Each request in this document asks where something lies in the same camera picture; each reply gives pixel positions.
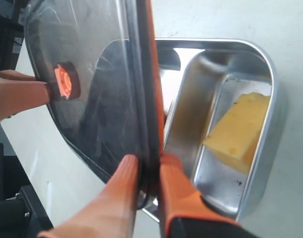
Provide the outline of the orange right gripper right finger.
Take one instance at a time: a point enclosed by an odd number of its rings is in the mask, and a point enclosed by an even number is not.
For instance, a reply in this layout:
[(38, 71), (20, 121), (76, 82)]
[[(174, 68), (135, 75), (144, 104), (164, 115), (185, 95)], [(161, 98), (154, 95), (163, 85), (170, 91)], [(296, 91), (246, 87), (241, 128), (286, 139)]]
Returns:
[(159, 167), (159, 226), (163, 238), (253, 238), (237, 222), (205, 205), (178, 157), (163, 154)]

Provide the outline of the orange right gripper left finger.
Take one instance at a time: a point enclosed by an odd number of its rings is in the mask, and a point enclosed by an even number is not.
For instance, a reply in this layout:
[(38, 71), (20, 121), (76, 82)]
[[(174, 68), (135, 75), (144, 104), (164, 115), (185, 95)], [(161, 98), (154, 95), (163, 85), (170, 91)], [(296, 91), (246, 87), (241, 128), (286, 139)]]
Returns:
[(138, 201), (139, 160), (126, 155), (97, 197), (39, 238), (131, 238)]

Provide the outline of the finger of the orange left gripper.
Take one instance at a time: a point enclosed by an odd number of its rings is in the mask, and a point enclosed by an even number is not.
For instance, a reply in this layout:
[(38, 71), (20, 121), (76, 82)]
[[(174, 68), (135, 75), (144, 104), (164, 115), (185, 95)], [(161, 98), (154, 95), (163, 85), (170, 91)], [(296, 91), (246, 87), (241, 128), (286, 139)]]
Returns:
[(38, 81), (0, 80), (0, 121), (50, 102), (48, 87)]
[(0, 71), (0, 78), (7, 79), (7, 80), (16, 80), (16, 81), (36, 81), (34, 76), (29, 76), (23, 73), (20, 73), (15, 70), (1, 70)]

